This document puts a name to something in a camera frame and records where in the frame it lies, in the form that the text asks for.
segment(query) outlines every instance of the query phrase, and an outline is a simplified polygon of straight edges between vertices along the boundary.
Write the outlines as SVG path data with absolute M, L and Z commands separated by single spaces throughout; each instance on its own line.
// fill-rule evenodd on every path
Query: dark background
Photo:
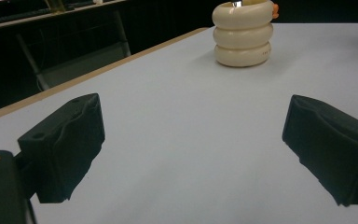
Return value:
M 17 1 L 13 1 L 16 3 L 14 7 L 0 9 L 0 15 L 44 5 L 39 0 L 22 0 L 33 1 L 25 8 L 21 0 Z M 134 54 L 197 28 L 213 26 L 213 9 L 224 2 L 226 0 L 131 0 L 117 9 Z M 274 2 L 280 6 L 280 17 L 273 22 L 358 22 L 358 0 Z M 110 29 L 111 14 L 108 10 L 97 14 L 84 13 L 65 22 L 56 20 L 1 29 L 0 108 L 40 92 L 16 33 L 24 37 L 38 65 L 47 68 L 111 44 L 115 33 Z

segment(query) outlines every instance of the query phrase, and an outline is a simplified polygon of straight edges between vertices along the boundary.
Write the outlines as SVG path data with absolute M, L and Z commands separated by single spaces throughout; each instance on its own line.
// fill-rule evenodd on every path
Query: cream ring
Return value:
M 242 7 L 233 7 L 228 2 L 214 9 L 212 20 L 221 29 L 249 29 L 270 22 L 272 11 L 273 3 L 269 0 L 242 1 Z
M 269 42 L 272 32 L 271 23 L 247 30 L 223 30 L 216 27 L 213 39 L 218 46 L 226 49 L 250 49 Z
M 227 66 L 246 67 L 266 61 L 271 53 L 271 45 L 267 44 L 253 49 L 224 49 L 216 45 L 215 59 Z

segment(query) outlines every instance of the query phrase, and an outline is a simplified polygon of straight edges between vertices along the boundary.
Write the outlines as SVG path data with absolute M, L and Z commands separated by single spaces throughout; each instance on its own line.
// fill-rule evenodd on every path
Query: orange object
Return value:
M 278 10 L 279 10 L 278 4 L 274 4 L 272 9 L 272 19 L 277 19 L 279 17 Z

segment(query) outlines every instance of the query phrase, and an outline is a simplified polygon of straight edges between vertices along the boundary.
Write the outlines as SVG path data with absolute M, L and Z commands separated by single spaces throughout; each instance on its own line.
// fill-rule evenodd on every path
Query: table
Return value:
M 358 24 L 274 29 L 258 66 L 217 63 L 211 28 L 1 111 L 0 149 L 18 153 L 55 109 L 100 94 L 103 149 L 70 201 L 33 197 L 38 222 L 358 224 L 282 141 L 293 94 L 358 118 Z

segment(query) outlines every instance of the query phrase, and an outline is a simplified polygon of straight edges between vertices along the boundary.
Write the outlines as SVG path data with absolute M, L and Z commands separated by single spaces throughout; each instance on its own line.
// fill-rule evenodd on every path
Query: table edge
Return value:
M 165 48 L 165 47 L 167 47 L 167 46 L 169 46 L 169 45 L 171 45 L 173 43 L 176 43 L 178 41 L 186 39 L 186 38 L 188 38 L 188 37 L 190 37 L 192 35 L 196 35 L 197 33 L 200 33 L 200 32 L 202 32 L 202 31 L 204 31 L 206 29 L 208 29 L 208 27 L 199 28 L 199 29 L 193 30 L 191 32 L 188 32 L 188 33 L 186 33 L 184 35 L 179 35 L 179 36 L 177 36 L 177 37 L 175 37 L 173 39 L 170 39 L 170 40 L 168 40 L 166 42 L 158 44 L 158 45 L 156 45 L 156 46 L 154 46 L 154 47 L 152 47 L 150 49 L 145 49 L 145 50 L 143 50 L 141 52 L 138 52 L 136 54 L 131 55 L 130 57 L 124 58 L 124 59 L 119 60 L 119 61 L 117 61 L 115 63 L 110 63 L 107 66 L 101 67 L 101 68 L 99 68 L 97 70 L 94 70 L 94 71 L 92 71 L 90 73 L 87 73 L 86 75 L 83 75 L 81 77 L 74 78 L 74 79 L 72 79 L 72 80 L 70 80 L 68 82 L 62 83 L 59 86 L 53 87 L 53 88 L 48 89 L 46 91 L 39 92 L 38 94 L 35 94 L 35 95 L 32 95 L 32 96 L 30 96 L 28 98 L 20 100 L 20 101 L 14 103 L 12 105 L 2 107 L 2 108 L 0 108 L 0 118 L 3 117 L 4 115 L 10 114 L 10 113 L 18 110 L 18 109 L 26 107 L 27 105 L 31 105 L 31 104 L 33 104 L 35 102 L 41 101 L 41 100 L 43 100 L 43 99 L 45 99 L 45 98 L 47 98 L 47 97 L 49 97 L 51 95 L 54 95 L 54 94 L 56 94 L 58 92 L 64 91 L 66 89 L 69 89 L 69 88 L 71 88 L 71 87 L 73 87 L 73 86 L 75 86 L 75 85 L 77 85 L 77 84 L 79 84 L 81 82 L 89 80 L 89 79 L 91 79 L 93 77 L 97 77 L 98 75 L 100 75 L 100 74 L 102 74 L 102 73 L 104 73 L 106 71 L 109 71 L 109 70 L 111 70 L 113 68 L 116 68 L 118 66 L 121 66 L 122 64 L 128 63 L 128 62 L 130 62 L 132 60 L 135 60 L 137 58 L 143 57 L 146 54 L 149 54 L 149 53 L 151 53 L 153 51 L 156 51 L 158 49 Z

